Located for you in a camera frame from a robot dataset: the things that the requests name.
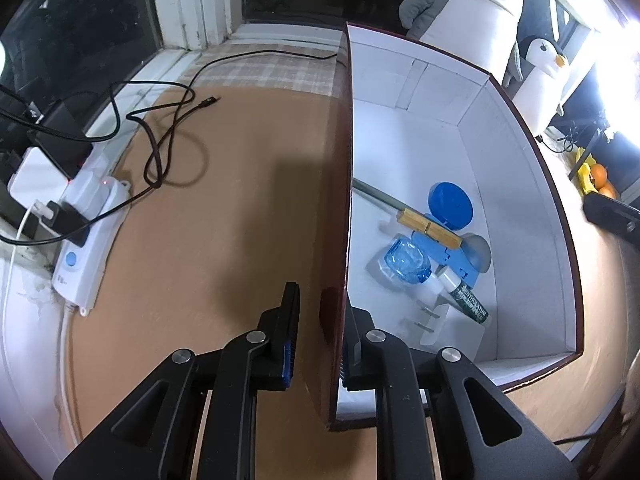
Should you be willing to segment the green white tube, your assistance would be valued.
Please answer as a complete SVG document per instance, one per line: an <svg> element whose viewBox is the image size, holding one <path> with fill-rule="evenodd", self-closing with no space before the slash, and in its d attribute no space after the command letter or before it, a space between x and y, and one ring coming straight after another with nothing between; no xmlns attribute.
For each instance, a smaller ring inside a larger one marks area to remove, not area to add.
<svg viewBox="0 0 640 480"><path fill-rule="evenodd" d="M477 299L472 288L449 266L439 266L431 277L439 282L442 291L468 318L480 325L488 325L490 314Z"/></svg>

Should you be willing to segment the blue round tape measure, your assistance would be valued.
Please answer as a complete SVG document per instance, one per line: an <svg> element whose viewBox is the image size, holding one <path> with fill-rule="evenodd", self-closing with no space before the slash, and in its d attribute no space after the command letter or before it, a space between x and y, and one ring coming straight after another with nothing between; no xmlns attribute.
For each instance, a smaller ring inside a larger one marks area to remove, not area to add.
<svg viewBox="0 0 640 480"><path fill-rule="evenodd" d="M462 230L473 220L469 195L452 182L434 184L428 193L427 205L431 215L451 231Z"/></svg>

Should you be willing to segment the blue phone stand plate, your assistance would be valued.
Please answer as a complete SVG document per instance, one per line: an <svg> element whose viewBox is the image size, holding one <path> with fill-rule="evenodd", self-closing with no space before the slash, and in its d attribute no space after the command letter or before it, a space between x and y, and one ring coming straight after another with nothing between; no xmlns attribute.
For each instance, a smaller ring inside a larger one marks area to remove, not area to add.
<svg viewBox="0 0 640 480"><path fill-rule="evenodd" d="M472 266L461 248L448 248L440 244L437 240L433 240L431 237L418 231L412 232L411 240L413 244L418 246L434 263L437 263L439 266L449 266L450 269L456 272L457 276L471 288L476 285L480 272Z"/></svg>

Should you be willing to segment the red box white interior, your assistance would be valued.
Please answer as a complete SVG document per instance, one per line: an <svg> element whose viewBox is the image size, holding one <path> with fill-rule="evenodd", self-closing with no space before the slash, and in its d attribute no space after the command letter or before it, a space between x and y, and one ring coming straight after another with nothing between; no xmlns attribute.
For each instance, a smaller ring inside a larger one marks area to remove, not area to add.
<svg viewBox="0 0 640 480"><path fill-rule="evenodd" d="M416 350L459 349L514 390L577 360L584 300L562 200L496 78L445 50L350 24L337 90L347 127L344 252L321 308L332 351L321 415L372 425L374 395L346 387L346 308Z"/></svg>

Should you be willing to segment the clear blue glass bottle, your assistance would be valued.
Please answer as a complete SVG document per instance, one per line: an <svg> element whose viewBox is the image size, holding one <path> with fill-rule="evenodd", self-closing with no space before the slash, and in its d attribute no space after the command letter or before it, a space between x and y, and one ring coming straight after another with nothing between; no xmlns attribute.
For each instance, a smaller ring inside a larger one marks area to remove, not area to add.
<svg viewBox="0 0 640 480"><path fill-rule="evenodd" d="M419 285L432 274L431 261L410 238L402 236L390 245L380 262L386 278L407 285Z"/></svg>

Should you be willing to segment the orange front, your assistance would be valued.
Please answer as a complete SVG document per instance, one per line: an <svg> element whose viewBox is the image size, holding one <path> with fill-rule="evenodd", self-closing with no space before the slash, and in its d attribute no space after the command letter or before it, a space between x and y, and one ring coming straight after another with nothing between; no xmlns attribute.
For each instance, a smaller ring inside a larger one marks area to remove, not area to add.
<svg viewBox="0 0 640 480"><path fill-rule="evenodd" d="M598 189L598 192L601 195L610 198L611 200L616 200L617 198L617 193L615 191L615 188L612 187L610 182L606 182L605 185L602 186L602 188Z"/></svg>

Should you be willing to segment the orange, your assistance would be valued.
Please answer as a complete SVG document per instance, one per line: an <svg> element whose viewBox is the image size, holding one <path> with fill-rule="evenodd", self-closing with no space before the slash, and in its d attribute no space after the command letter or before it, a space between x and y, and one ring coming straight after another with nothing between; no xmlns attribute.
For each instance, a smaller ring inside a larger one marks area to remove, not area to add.
<svg viewBox="0 0 640 480"><path fill-rule="evenodd" d="M617 198L617 193L615 191L615 188L612 187L610 182L606 182L605 185L602 186L602 188L598 189L598 192L601 195L610 198L611 200L616 200Z"/></svg>
<svg viewBox="0 0 640 480"><path fill-rule="evenodd" d="M608 183L608 172L605 166L593 164L589 170L589 177L592 185L597 189L603 188Z"/></svg>

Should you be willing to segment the orange left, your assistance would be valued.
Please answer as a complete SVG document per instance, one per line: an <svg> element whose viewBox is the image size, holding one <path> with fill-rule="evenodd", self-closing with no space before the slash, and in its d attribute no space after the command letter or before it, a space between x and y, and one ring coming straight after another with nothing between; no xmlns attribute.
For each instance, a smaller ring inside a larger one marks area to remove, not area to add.
<svg viewBox="0 0 640 480"><path fill-rule="evenodd" d="M608 172L605 166L593 164L589 170L589 177L592 185L597 189L603 188L608 183Z"/></svg>

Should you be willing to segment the yellow fruit bowl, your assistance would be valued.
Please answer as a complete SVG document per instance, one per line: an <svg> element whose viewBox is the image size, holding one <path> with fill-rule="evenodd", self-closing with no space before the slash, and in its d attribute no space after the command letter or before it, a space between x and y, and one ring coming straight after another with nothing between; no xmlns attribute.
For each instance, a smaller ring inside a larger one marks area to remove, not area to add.
<svg viewBox="0 0 640 480"><path fill-rule="evenodd" d="M598 190L592 185L589 177L589 170L593 164L598 164L598 162L590 155L587 158L586 162L578 170L576 179L578 188L580 189L582 196L586 196L590 193L599 193Z"/></svg>

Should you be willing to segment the small penguin plush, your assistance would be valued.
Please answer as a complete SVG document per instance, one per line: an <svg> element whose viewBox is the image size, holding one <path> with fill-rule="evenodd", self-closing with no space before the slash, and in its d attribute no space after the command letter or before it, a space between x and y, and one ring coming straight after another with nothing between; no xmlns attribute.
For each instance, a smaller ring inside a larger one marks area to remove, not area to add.
<svg viewBox="0 0 640 480"><path fill-rule="evenodd" d="M541 136L556 114L563 114L563 89L570 61L551 41L534 38L527 46L523 80L512 96L527 128Z"/></svg>

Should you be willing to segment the black plug adapter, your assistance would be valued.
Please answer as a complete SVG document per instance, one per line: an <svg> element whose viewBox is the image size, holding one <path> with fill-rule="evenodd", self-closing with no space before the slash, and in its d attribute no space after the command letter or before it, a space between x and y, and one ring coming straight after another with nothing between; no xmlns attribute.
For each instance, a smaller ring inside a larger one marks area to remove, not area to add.
<svg viewBox="0 0 640 480"><path fill-rule="evenodd" d="M41 217L42 223L52 232L63 235L66 240L78 247L84 247L90 233L89 220L69 204L47 203L46 214Z"/></svg>

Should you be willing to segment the large penguin plush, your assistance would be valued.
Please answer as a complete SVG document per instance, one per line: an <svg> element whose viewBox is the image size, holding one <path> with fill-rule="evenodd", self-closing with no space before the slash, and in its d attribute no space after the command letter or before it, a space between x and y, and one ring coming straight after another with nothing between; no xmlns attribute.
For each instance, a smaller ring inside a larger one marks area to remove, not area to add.
<svg viewBox="0 0 640 480"><path fill-rule="evenodd" d="M523 79L516 34L524 0L404 0L407 37L487 70L504 86Z"/></svg>

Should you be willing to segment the white power strip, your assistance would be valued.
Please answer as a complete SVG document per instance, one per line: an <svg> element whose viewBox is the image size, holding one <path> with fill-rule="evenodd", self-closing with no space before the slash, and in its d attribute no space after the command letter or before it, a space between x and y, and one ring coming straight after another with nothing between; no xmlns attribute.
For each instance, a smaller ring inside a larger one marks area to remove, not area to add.
<svg viewBox="0 0 640 480"><path fill-rule="evenodd" d="M107 257L128 210L126 206L90 226L84 246L68 240L62 243L53 273L53 288L76 307L81 316L88 316L96 304Z"/></svg>

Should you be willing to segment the white charger brick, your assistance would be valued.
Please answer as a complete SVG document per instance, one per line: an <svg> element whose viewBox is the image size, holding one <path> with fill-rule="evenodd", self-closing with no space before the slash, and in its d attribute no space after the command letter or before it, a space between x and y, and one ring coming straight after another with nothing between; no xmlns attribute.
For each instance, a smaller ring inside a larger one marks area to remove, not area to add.
<svg viewBox="0 0 640 480"><path fill-rule="evenodd" d="M62 171L40 148L33 146L25 152L21 165L9 180L8 191L17 203L27 208L35 202L43 205L57 202L67 185L68 179Z"/></svg>

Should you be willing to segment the black charger brick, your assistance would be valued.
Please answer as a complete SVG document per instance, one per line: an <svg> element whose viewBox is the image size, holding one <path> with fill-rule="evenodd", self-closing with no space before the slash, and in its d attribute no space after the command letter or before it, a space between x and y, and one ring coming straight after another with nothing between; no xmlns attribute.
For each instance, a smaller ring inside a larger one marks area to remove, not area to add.
<svg viewBox="0 0 640 480"><path fill-rule="evenodd" d="M34 129L27 133L32 144L38 146L68 180L73 180L91 154L93 144L79 142L79 139L83 139L85 135L62 101L55 102L48 109L39 125L70 136L70 140L61 139Z"/></svg>

